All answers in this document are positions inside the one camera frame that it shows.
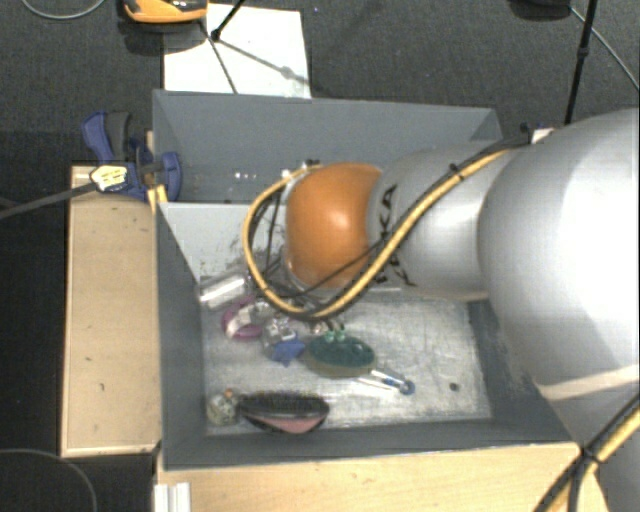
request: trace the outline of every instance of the yellow label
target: yellow label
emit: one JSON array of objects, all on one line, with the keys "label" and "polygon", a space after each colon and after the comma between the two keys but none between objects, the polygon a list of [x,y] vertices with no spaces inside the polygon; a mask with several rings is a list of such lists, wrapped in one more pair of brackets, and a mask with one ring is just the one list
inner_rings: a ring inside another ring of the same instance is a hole
[{"label": "yellow label", "polygon": [[91,173],[91,181],[102,192],[108,188],[124,185],[127,182],[127,168],[121,165],[101,165]]}]

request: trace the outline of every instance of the dark carpet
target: dark carpet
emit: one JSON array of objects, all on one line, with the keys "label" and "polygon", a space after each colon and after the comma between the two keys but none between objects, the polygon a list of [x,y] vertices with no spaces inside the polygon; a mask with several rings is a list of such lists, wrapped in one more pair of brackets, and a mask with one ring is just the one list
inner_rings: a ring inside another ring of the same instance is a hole
[{"label": "dark carpet", "polygon": [[[31,3],[63,13],[94,1]],[[573,2],[582,13],[586,4]],[[491,107],[505,135],[523,121],[558,126],[564,118],[582,28],[574,16],[525,20],[506,0],[247,5],[301,10],[314,96]],[[595,27],[637,77],[640,3],[600,2]],[[125,22],[118,1],[68,22],[1,2],[0,41],[0,197],[23,202],[68,187],[71,165],[92,157],[79,126],[95,110],[126,110],[134,131],[151,128],[161,38]],[[637,105],[627,77],[592,38],[575,119]],[[0,450],[57,452],[65,245],[64,204],[0,222]],[[100,511],[148,510],[149,456],[78,466]],[[44,456],[0,452],[0,510],[91,510],[70,471]],[[56,501],[56,486],[66,485],[77,494]]]}]

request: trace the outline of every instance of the wooden board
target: wooden board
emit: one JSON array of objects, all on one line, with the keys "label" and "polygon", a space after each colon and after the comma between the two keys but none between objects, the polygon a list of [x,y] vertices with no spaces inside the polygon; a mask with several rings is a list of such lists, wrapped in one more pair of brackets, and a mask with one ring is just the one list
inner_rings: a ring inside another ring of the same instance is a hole
[{"label": "wooden board", "polygon": [[[91,168],[74,168],[72,184]],[[71,201],[60,451],[151,451],[161,435],[154,226],[148,205]]]},{"label": "wooden board", "polygon": [[[74,186],[89,168],[74,168]],[[161,435],[155,240],[149,207],[74,199],[69,216],[61,454],[151,451]],[[570,443],[165,472],[193,512],[530,511],[578,453]],[[582,512],[606,512],[590,477]]]},{"label": "wooden board", "polygon": [[[165,472],[193,512],[531,512],[578,454],[571,443],[349,461]],[[607,512],[593,477],[581,512]]]}]

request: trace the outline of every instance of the clamp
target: clamp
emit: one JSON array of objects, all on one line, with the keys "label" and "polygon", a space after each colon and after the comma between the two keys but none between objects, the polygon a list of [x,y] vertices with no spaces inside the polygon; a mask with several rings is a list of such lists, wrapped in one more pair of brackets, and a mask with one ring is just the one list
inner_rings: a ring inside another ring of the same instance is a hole
[{"label": "clamp", "polygon": [[[147,201],[147,185],[144,176],[155,175],[156,185],[165,185],[167,198],[175,201],[182,185],[182,168],[175,152],[163,153],[159,162],[141,139],[128,138],[127,127],[131,115],[128,112],[97,111],[82,122],[82,137],[101,167],[92,173],[92,181],[101,192],[123,194],[139,201]],[[103,169],[108,164],[117,164]],[[105,185],[101,176],[108,176]]]}]

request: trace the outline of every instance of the white paper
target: white paper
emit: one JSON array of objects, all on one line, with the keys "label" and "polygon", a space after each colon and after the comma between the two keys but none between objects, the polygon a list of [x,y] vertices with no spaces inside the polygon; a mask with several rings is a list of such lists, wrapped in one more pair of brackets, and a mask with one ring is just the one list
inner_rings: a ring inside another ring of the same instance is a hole
[{"label": "white paper", "polygon": [[[231,8],[210,4],[207,32]],[[218,55],[203,39],[195,26],[189,33],[165,35],[166,90],[231,94],[235,88],[238,94],[311,97],[299,12],[243,6],[215,43]]]}]

